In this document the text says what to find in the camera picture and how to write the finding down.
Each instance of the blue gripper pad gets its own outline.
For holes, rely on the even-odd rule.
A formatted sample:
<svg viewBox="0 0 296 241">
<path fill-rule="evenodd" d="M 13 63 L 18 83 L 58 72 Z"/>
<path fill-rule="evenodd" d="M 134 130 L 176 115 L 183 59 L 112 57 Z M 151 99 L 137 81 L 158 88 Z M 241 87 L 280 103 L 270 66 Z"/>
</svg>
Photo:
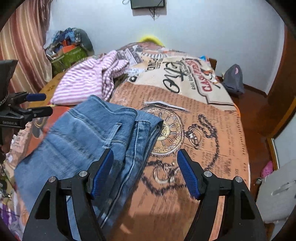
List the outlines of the blue gripper pad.
<svg viewBox="0 0 296 241">
<path fill-rule="evenodd" d="M 26 101 L 32 102 L 32 101 L 43 101 L 46 100 L 46 94 L 28 94 L 26 96 Z"/>
<path fill-rule="evenodd" d="M 114 161 L 113 151 L 110 149 L 104 158 L 96 176 L 94 177 L 93 189 L 91 195 L 95 198 L 98 197 L 105 185 L 109 172 L 112 168 Z"/>
<path fill-rule="evenodd" d="M 177 153 L 177 162 L 190 195 L 199 200 L 201 194 L 198 189 L 198 179 L 194 175 L 193 170 L 189 166 L 188 161 L 181 150 L 179 150 Z"/>
</svg>

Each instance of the folded clothing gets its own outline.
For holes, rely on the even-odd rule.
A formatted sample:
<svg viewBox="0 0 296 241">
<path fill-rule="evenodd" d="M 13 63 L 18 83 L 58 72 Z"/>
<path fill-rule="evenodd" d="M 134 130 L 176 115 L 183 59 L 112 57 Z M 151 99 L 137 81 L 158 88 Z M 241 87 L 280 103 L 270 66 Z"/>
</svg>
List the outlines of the folded clothing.
<svg viewBox="0 0 296 241">
<path fill-rule="evenodd" d="M 64 113 L 39 147 L 15 168 L 27 210 L 31 212 L 49 177 L 65 179 L 87 170 L 110 148 L 113 166 L 100 197 L 93 201 L 98 222 L 108 235 L 143 172 L 162 123 L 152 114 L 90 96 Z M 73 238 L 80 240 L 71 198 L 67 207 Z"/>
<path fill-rule="evenodd" d="M 114 89 L 113 78 L 122 75 L 127 67 L 128 61 L 119 60 L 116 51 L 99 59 L 89 58 L 65 73 L 50 102 L 76 105 L 90 95 L 108 100 Z"/>
</svg>

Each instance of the beige blanket section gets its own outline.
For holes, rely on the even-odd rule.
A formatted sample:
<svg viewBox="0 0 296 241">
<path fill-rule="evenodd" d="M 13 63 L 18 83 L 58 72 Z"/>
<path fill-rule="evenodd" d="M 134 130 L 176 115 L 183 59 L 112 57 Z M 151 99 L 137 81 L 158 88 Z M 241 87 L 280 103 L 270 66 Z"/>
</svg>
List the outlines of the beige blanket section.
<svg viewBox="0 0 296 241">
<path fill-rule="evenodd" d="M 112 103 L 143 110 L 164 120 L 162 132 L 135 192 L 112 231 L 111 240 L 184 239 L 197 211 L 198 201 L 190 197 L 184 186 L 176 159 L 181 148 L 188 152 L 192 160 L 218 177 L 233 179 L 241 176 L 249 186 L 249 159 L 237 112 L 222 111 L 206 104 L 206 100 L 198 101 L 197 90 L 196 96 L 192 92 L 191 98 L 185 96 L 189 92 L 184 89 L 193 90 L 190 84 L 182 85 L 182 91 L 174 93 L 161 86 L 163 76 L 153 78 L 152 72 L 129 78 L 116 89 L 111 99 Z M 223 200 L 221 197 L 211 240 L 219 232 Z"/>
</svg>

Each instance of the blue denim jeans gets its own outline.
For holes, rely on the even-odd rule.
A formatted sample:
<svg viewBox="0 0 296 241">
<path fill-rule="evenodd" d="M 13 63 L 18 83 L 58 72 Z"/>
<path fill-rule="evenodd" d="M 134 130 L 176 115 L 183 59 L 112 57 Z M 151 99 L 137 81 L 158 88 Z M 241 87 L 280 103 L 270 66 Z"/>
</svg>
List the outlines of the blue denim jeans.
<svg viewBox="0 0 296 241">
<path fill-rule="evenodd" d="M 108 235 L 144 169 L 162 123 L 154 115 L 90 96 L 61 116 L 39 147 L 16 167 L 15 180 L 27 210 L 32 210 L 49 177 L 61 180 L 87 170 L 110 148 L 113 166 L 102 194 L 93 201 L 98 222 Z M 80 240 L 71 198 L 67 206 L 73 238 Z"/>
</svg>

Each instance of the pink shoe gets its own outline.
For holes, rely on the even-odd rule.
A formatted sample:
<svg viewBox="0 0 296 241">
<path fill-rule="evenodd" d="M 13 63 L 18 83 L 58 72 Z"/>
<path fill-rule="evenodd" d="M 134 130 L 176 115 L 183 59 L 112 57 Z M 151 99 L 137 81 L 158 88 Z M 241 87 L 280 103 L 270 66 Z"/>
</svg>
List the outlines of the pink shoe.
<svg viewBox="0 0 296 241">
<path fill-rule="evenodd" d="M 273 169 L 272 161 L 269 161 L 267 165 L 263 168 L 261 172 L 261 177 L 265 178 L 267 175 L 271 174 L 273 170 L 274 169 Z"/>
</svg>

